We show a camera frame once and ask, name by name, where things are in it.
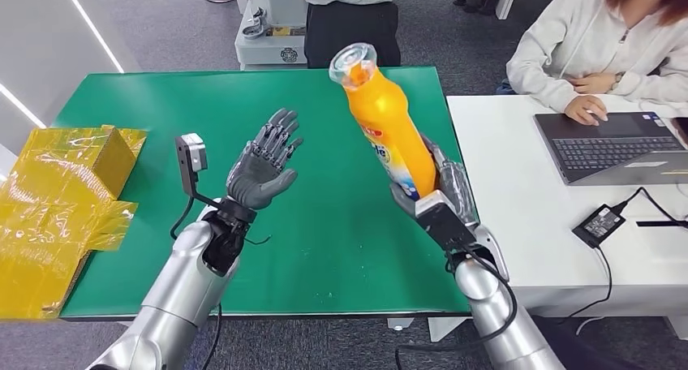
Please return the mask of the seated person's left hand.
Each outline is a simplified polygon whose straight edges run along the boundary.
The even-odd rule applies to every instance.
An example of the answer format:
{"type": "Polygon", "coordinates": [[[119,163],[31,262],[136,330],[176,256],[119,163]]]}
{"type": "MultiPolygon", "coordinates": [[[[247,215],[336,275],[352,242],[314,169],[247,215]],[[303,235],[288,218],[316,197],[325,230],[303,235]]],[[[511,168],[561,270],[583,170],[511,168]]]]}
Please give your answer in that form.
{"type": "Polygon", "coordinates": [[[612,91],[617,85],[617,74],[595,73],[582,78],[570,78],[568,81],[574,86],[574,90],[578,94],[605,94],[612,91]]]}

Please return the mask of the seated person's right hand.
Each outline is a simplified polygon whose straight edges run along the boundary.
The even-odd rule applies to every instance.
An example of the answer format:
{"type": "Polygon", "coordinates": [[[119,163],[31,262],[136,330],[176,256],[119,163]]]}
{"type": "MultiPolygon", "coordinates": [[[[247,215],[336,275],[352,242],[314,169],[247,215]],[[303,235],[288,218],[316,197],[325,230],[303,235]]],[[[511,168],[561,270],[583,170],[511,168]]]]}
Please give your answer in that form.
{"type": "Polygon", "coordinates": [[[585,126],[599,126],[608,121],[608,111],[601,99],[592,95],[577,96],[565,108],[564,114],[585,126]]]}

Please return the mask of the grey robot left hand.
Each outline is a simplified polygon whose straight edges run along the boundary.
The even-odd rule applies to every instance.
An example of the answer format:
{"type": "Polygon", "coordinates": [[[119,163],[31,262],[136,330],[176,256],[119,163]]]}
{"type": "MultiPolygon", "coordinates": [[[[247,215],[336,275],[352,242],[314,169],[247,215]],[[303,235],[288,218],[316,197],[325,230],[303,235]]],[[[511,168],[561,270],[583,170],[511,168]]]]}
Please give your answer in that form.
{"type": "Polygon", "coordinates": [[[303,143],[294,138],[298,114],[284,108],[273,114],[249,140],[226,180],[226,196],[248,209],[264,209],[295,181],[297,172],[287,167],[303,143]]]}

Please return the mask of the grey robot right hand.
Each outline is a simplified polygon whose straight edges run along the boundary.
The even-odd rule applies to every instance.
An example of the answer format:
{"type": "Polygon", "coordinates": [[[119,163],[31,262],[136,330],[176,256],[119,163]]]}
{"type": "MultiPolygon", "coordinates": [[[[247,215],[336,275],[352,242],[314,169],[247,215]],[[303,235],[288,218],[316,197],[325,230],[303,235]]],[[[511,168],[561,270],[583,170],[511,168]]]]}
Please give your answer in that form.
{"type": "Polygon", "coordinates": [[[467,226],[478,222],[466,171],[448,158],[440,146],[422,134],[409,143],[397,140],[390,146],[386,164],[393,199],[408,216],[415,217],[415,203],[435,191],[442,191],[467,226]]]}

